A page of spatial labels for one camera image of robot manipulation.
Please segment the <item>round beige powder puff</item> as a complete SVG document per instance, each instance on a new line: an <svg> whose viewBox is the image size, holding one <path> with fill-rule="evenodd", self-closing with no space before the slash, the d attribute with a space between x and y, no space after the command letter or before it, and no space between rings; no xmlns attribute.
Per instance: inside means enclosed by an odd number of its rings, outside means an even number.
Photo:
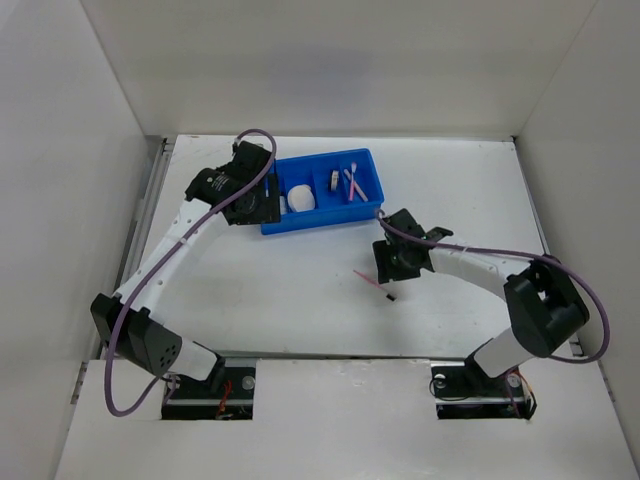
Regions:
<svg viewBox="0 0 640 480"><path fill-rule="evenodd" d="M300 184L289 190L287 204L293 213L303 213L316 208L316 199L308 184Z"/></svg>

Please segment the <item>small bottle black cap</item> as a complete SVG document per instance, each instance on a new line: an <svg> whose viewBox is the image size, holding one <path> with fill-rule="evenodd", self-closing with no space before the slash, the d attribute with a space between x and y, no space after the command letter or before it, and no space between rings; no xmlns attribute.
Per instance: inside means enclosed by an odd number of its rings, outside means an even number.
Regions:
<svg viewBox="0 0 640 480"><path fill-rule="evenodd" d="M284 196L279 197L279 210L281 215L286 215L288 213L287 201Z"/></svg>

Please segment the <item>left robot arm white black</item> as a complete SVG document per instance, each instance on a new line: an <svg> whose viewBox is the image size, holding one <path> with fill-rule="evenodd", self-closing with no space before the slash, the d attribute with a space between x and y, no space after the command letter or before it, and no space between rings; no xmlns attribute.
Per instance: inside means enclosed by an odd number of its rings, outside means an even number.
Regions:
<svg viewBox="0 0 640 480"><path fill-rule="evenodd" d="M236 138L229 162L191 180L167 232L138 270L115 293L95 297L90 312L106 347L108 377L122 358L155 377L186 376L201 396L221 390L221 356L181 334L177 314L164 305L170 288L231 227L279 221L275 150Z"/></svg>

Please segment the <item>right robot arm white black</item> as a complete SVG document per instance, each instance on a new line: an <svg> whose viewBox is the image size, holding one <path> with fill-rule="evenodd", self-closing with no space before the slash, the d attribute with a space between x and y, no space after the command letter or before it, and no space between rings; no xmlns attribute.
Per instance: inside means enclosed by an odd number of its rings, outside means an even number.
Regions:
<svg viewBox="0 0 640 480"><path fill-rule="evenodd" d="M589 318L568 271L553 257L473 247L453 231L429 231L405 209L376 218L384 238L373 243L381 284L411 280L422 272L448 275L502 300L509 326L463 365L433 373L451 397L492 397L506 392L506 377L533 358L549 358Z"/></svg>

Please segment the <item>blue plastic divided tray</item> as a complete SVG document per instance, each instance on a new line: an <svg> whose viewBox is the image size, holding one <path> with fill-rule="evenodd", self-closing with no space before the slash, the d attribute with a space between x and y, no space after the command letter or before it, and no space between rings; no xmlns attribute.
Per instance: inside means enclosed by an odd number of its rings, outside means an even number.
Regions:
<svg viewBox="0 0 640 480"><path fill-rule="evenodd" d="M352 162L358 165L355 180L367 194L368 202L363 202L358 195L355 195L352 202L349 201L349 185L343 170L348 170ZM308 184L314 193L316 208L308 212L293 213L287 204L288 213L281 215L279 223L261 226L261 233L264 235L370 220L384 202L375 162L366 148L278 159L273 168L278 175L281 196L286 201L292 187ZM340 173L335 193L328 191L329 174L332 170Z"/></svg>

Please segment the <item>aluminium rail left side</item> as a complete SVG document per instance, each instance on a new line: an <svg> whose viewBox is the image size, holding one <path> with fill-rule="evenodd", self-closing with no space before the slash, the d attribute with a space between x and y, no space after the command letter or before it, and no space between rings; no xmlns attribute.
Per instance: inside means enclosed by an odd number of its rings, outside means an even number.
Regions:
<svg viewBox="0 0 640 480"><path fill-rule="evenodd" d="M107 293L109 297L115 296L115 291L129 280L141 265L176 140L176 135L145 137L148 156L139 183L116 280L112 291Z"/></svg>

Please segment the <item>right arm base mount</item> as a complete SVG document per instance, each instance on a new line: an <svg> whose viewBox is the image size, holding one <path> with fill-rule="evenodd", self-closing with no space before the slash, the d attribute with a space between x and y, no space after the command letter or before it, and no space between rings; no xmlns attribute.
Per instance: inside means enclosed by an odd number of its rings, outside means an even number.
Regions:
<svg viewBox="0 0 640 480"><path fill-rule="evenodd" d="M518 368L490 378L464 362L431 365L429 391L439 420L516 419L529 421L538 408Z"/></svg>

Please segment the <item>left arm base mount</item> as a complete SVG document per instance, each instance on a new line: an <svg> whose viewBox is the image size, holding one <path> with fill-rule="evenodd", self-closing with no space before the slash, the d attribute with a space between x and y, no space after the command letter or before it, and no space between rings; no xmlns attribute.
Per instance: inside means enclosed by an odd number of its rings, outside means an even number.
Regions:
<svg viewBox="0 0 640 480"><path fill-rule="evenodd" d="M165 381L165 421L248 421L253 419L256 358L227 358L211 385L186 376Z"/></svg>

